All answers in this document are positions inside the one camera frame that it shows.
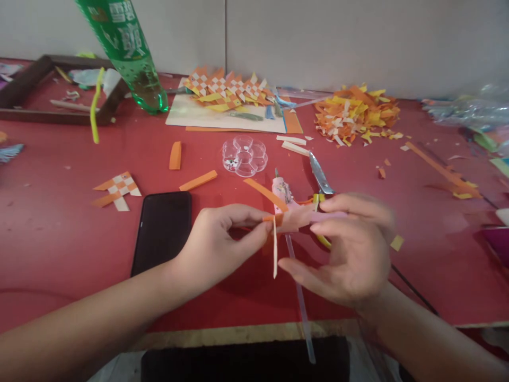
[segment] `smartphone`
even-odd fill
[[[143,200],[131,277],[175,258],[191,232],[191,194],[152,194]]]

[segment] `left hand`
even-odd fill
[[[201,210],[186,245],[172,261],[188,292],[205,292],[256,253],[272,230],[272,222],[262,222],[268,215],[243,204]],[[236,241],[228,233],[235,227],[254,228]]]

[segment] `white paper sheet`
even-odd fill
[[[180,81],[179,87],[183,85],[184,80]],[[229,111],[217,112],[210,110],[201,106],[197,101],[192,100],[189,94],[177,94],[171,105],[166,124],[173,126],[235,128],[286,134],[283,118],[265,119],[265,106],[244,106],[249,110],[249,113],[263,117],[264,120],[251,121],[231,117]]]

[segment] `white wall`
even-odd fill
[[[131,1],[157,70],[184,74],[199,64],[225,65],[224,0]],[[106,57],[73,0],[0,0],[0,36],[0,57],[80,50]]]
[[[509,72],[506,0],[132,0],[156,67],[225,65],[272,85],[443,96]],[[72,0],[0,0],[0,57],[101,46]]]
[[[232,0],[230,70],[315,90],[443,96],[509,67],[505,0]]]

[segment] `hand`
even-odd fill
[[[174,260],[185,288],[198,295],[240,267],[267,240],[272,223],[262,219],[268,215],[243,204],[201,210],[186,245]],[[234,227],[254,229],[235,241],[228,233]]]
[[[328,202],[321,204],[324,211],[349,212],[346,219],[328,219],[311,227],[317,235],[332,239],[330,264],[316,270],[298,260],[283,258],[279,266],[310,291],[356,308],[377,296],[387,284],[387,241],[393,232],[393,214],[374,199],[364,201],[352,194],[338,195]],[[348,208],[343,207],[346,202],[350,202]]]
[[[320,203],[325,212],[346,212],[361,220],[374,223],[382,232],[387,244],[396,235],[396,218],[393,211],[370,195],[344,193]]]

